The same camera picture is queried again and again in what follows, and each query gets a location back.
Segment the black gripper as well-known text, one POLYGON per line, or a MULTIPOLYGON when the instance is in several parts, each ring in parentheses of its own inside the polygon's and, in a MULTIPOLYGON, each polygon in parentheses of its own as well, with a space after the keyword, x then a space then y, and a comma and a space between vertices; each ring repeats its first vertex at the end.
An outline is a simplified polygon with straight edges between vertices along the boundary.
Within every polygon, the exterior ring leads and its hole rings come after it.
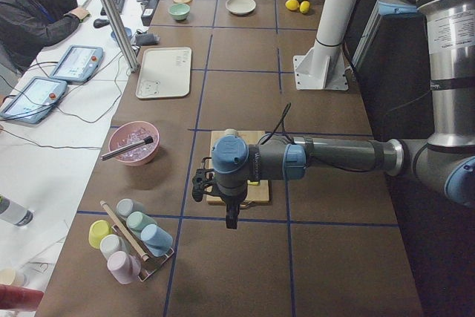
MULTIPOLYGON (((207 166, 211 157, 204 157, 200 167, 196 170, 192 178, 192 198, 195 202, 201 202, 204 195, 214 197, 214 169, 207 166)), ((226 228, 237 229, 240 204, 232 203, 226 205, 226 228)))

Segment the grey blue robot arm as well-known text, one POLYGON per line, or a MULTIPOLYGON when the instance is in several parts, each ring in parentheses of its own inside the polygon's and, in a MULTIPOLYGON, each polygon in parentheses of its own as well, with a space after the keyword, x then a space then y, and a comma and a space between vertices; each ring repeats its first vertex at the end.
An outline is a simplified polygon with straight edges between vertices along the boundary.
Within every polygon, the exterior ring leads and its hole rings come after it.
POLYGON ((192 196, 226 204, 238 224, 248 185, 298 180, 310 166, 409 175, 463 206, 474 205, 474 0, 379 0, 382 16, 421 13, 427 21, 434 132, 426 140, 354 141, 267 134, 246 143, 228 129, 199 168, 192 196))

